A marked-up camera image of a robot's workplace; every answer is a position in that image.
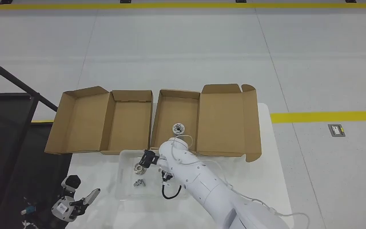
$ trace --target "white table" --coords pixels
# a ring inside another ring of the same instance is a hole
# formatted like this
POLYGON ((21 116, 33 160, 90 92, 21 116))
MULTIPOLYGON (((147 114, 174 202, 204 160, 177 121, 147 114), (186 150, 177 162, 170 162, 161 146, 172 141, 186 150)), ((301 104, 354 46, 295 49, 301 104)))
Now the white table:
MULTIPOLYGON (((228 181, 237 191, 289 214, 291 206, 268 107, 258 104, 258 111, 262 156, 252 163, 247 163, 244 157, 216 157, 215 160, 220 162, 228 181)), ((117 200, 117 169, 118 156, 73 155, 69 175, 76 174, 82 181, 75 199, 88 195, 95 188, 100 188, 101 193, 86 213, 69 223, 67 228, 216 228, 210 215, 191 196, 182 200, 117 200)), ((293 227, 292 217, 284 220, 293 227)))

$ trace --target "wire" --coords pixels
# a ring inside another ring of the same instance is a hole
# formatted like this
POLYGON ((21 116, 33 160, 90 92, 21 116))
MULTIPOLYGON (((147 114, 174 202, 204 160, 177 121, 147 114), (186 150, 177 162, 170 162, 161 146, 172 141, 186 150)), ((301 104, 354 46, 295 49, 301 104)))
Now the wire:
POLYGON ((282 216, 282 217, 293 216, 293 215, 304 215, 308 219, 307 229, 309 229, 309 226, 310 226, 310 217, 306 213, 303 213, 303 212, 294 212, 294 213, 291 213, 291 214, 281 214, 281 213, 279 213, 279 212, 276 211, 274 214, 275 215, 278 215, 278 216, 282 216))
POLYGON ((288 216, 293 216, 293 215, 304 215, 307 219, 308 219, 308 224, 307 224, 307 229, 309 229, 309 226, 310 226, 310 217, 307 215, 307 214, 305 214, 305 213, 303 213, 303 212, 294 212, 294 213, 291 213, 291 214, 282 214, 282 213, 279 213, 279 212, 277 212, 274 208, 272 208, 272 207, 270 207, 270 206, 268 206, 266 203, 264 203, 262 200, 260 200, 260 199, 256 199, 256 198, 251 198, 251 197, 248 197, 248 196, 246 196, 246 195, 243 195, 243 194, 241 194, 240 192, 238 192, 238 191, 236 191, 235 189, 234 189, 234 187, 227 181, 227 179, 226 179, 226 176, 225 176, 225 172, 224 172, 224 170, 222 169, 222 167, 220 166, 220 164, 217 162, 217 161, 214 161, 214 160, 203 160, 203 161, 211 161, 211 162, 214 162, 215 164, 217 164, 217 166, 220 168, 220 170, 221 170, 221 174, 222 174, 222 176, 224 177, 224 183, 234 192, 234 193, 236 193, 236 194, 238 194, 238 195, 240 195, 240 196, 242 196, 242 197, 244 197, 244 198, 246 198, 246 199, 249 199, 249 200, 251 200, 251 201, 257 201, 257 202, 259 202, 259 203, 261 203, 264 207, 266 207, 267 209, 268 209, 268 211, 270 211, 270 212, 272 212, 272 213, 274 213, 275 215, 278 215, 278 216, 282 216, 282 217, 288 217, 288 216))
POLYGON ((171 196, 171 197, 167 197, 167 196, 165 195, 165 193, 164 193, 164 188, 165 188, 165 185, 162 185, 162 187, 161 187, 161 193, 162 193, 163 197, 164 197, 165 199, 167 199, 167 200, 171 200, 171 199, 174 199, 174 198, 176 198, 176 197, 178 196, 178 194, 180 193, 180 191, 181 191, 181 189, 182 189, 182 186, 181 186, 181 185, 179 185, 178 192, 177 192, 174 196, 171 196))
POLYGON ((180 164, 182 164, 182 165, 192 165, 192 164, 195 164, 195 163, 200 162, 200 160, 197 160, 197 161, 195 161, 195 162, 191 162, 191 163, 186 163, 186 164, 184 164, 184 163, 182 163, 182 160, 181 160, 181 159, 177 159, 177 158, 175 157, 175 155, 174 155, 174 153, 173 153, 173 148, 174 148, 174 143, 176 142, 176 138, 178 138, 178 137, 190 137, 190 139, 191 139, 192 141, 191 141, 190 146, 188 146, 188 149, 193 145, 193 137, 192 137, 191 135, 177 135, 177 136, 175 136, 175 137, 174 137, 174 139, 173 139, 173 143, 172 143, 172 156, 173 156, 173 159, 174 159, 175 161, 179 162, 179 163, 180 163, 180 164))
POLYGON ((226 185, 229 185, 229 182, 228 182, 228 180, 226 179, 226 176, 225 176, 224 170, 222 169, 221 165, 220 165, 217 161, 209 160, 209 159, 207 159, 207 160, 202 160, 202 161, 211 161, 211 162, 214 162, 214 163, 215 163, 215 164, 220 168, 220 170, 221 170, 221 174, 222 174, 222 176, 224 177, 224 183, 225 183, 226 185))

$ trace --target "white cable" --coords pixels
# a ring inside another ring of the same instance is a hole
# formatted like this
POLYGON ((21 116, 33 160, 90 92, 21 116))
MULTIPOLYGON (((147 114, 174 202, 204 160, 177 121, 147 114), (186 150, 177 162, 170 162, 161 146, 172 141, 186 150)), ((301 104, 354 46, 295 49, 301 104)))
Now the white cable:
POLYGON ((220 170, 221 170, 221 174, 222 174, 222 176, 224 177, 224 182, 225 182, 225 184, 226 185, 229 185, 229 182, 228 182, 228 180, 226 179, 226 176, 225 176, 225 173, 224 173, 224 170, 222 169, 222 167, 221 167, 221 165, 217 162, 217 161, 214 161, 214 160, 202 160, 202 161, 211 161, 211 162, 214 162, 215 164, 217 164, 217 166, 220 168, 220 170))
POLYGON ((274 208, 272 208, 272 207, 270 207, 270 206, 268 206, 266 203, 264 203, 262 200, 260 200, 260 199, 255 199, 255 198, 250 198, 250 197, 248 197, 248 196, 245 196, 245 195, 243 195, 243 194, 241 194, 240 192, 238 192, 238 191, 236 191, 235 189, 234 189, 234 187, 227 181, 227 179, 226 179, 226 176, 225 176, 225 172, 224 172, 224 170, 222 169, 222 167, 220 166, 220 164, 217 162, 217 161, 214 161, 214 160, 203 160, 203 161, 212 161, 212 162, 214 162, 214 163, 216 163, 217 165, 218 165, 218 167, 220 168, 220 170, 221 170, 221 174, 222 174, 222 176, 224 177, 224 183, 234 192, 234 193, 236 193, 236 194, 238 194, 238 195, 240 195, 240 196, 242 196, 242 197, 244 197, 244 198, 246 198, 246 199, 249 199, 249 200, 251 200, 251 201, 257 201, 257 202, 259 202, 259 203, 261 203, 264 207, 266 207, 267 209, 268 209, 268 211, 270 211, 270 212, 273 212, 275 215, 278 215, 278 216, 282 216, 282 217, 287 217, 287 216, 293 216, 293 215, 304 215, 304 216, 306 216, 306 218, 308 219, 308 224, 307 224, 307 229, 309 229, 309 226, 310 226, 310 217, 307 215, 307 214, 305 214, 305 213, 303 213, 303 212, 294 212, 294 213, 291 213, 291 214, 282 214, 282 213, 279 213, 279 212, 277 212, 274 208))
POLYGON ((174 155, 174 153, 173 153, 173 148, 174 148, 174 143, 176 142, 176 138, 178 138, 178 137, 190 137, 190 139, 191 139, 192 141, 191 141, 190 146, 188 146, 188 149, 193 145, 193 137, 192 137, 191 135, 177 135, 177 136, 175 136, 175 137, 174 137, 174 139, 173 139, 173 143, 172 143, 172 156, 173 156, 173 159, 174 159, 175 161, 179 162, 179 163, 180 163, 180 164, 182 164, 182 165, 192 165, 192 164, 195 164, 195 163, 197 163, 197 162, 200 162, 200 160, 197 160, 197 161, 195 161, 195 162, 191 162, 191 163, 186 163, 186 164, 184 164, 184 163, 182 163, 182 160, 181 160, 181 159, 176 159, 176 157, 175 157, 175 155, 174 155))

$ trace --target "black cable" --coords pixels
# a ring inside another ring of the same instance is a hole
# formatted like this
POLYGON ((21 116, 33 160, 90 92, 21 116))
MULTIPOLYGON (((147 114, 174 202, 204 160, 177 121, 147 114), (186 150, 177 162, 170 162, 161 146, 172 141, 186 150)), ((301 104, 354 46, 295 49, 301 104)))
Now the black cable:
POLYGON ((177 192, 174 196, 167 197, 167 196, 164 194, 164 187, 165 187, 165 185, 162 185, 161 193, 162 193, 163 197, 164 197, 165 199, 167 199, 167 200, 171 200, 171 199, 173 199, 173 198, 176 198, 176 197, 179 195, 179 192, 180 192, 180 191, 181 191, 181 189, 182 189, 182 186, 181 186, 181 185, 179 185, 178 192, 177 192))

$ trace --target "white round part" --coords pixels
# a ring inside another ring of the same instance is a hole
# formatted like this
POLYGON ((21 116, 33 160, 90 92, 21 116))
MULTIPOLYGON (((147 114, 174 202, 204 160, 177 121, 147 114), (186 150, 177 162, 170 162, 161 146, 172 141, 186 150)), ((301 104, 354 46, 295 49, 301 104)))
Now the white round part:
POLYGON ((182 135, 184 133, 185 127, 181 123, 175 123, 173 125, 173 133, 175 135, 182 135))

